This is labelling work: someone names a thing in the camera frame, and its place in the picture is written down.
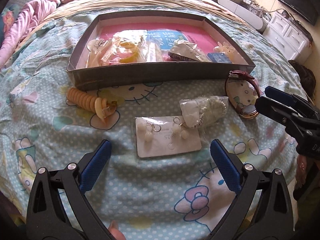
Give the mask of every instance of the finger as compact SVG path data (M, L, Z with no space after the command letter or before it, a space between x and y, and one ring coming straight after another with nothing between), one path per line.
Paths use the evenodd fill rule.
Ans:
M118 229L111 228L109 231L116 240L126 240L124 234L122 234Z

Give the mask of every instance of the blue gripper pad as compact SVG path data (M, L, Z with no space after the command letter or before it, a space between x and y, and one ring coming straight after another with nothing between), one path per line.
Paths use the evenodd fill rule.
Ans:
M210 153L229 190L238 195L242 189L240 184L240 173L229 159L225 149L220 146L217 140L212 141Z
M289 95L285 92L282 92L279 89L273 88L273 87L266 87L264 90L267 97L278 101L281 104L284 104L286 106L294 107L295 102L293 101L292 95Z
M92 190L104 165L111 157L111 143L105 141L81 173L79 189L82 194Z

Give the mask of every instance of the watch face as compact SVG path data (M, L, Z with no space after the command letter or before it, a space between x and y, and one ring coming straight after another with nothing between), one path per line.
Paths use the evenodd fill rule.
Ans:
M257 112L256 107L254 105L244 106L241 109L241 113L245 115L255 114Z

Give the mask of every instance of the tv stand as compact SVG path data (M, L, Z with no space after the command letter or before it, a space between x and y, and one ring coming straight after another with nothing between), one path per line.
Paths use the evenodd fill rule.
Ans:
M291 21L276 12L263 36L270 41L287 60L304 64L312 53L308 37Z

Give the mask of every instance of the white bead earring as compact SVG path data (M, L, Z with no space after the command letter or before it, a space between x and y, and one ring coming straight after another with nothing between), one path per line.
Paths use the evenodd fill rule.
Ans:
M173 126L172 126L172 133L173 134L179 134L183 139L187 139L189 137L188 131L184 128L184 122L181 122L181 120L178 117L175 117L173 119Z
M138 130L145 132L144 140L146 142L151 142L153 139L152 132L160 132L161 126L159 124L154 124L146 120L145 122L138 123Z

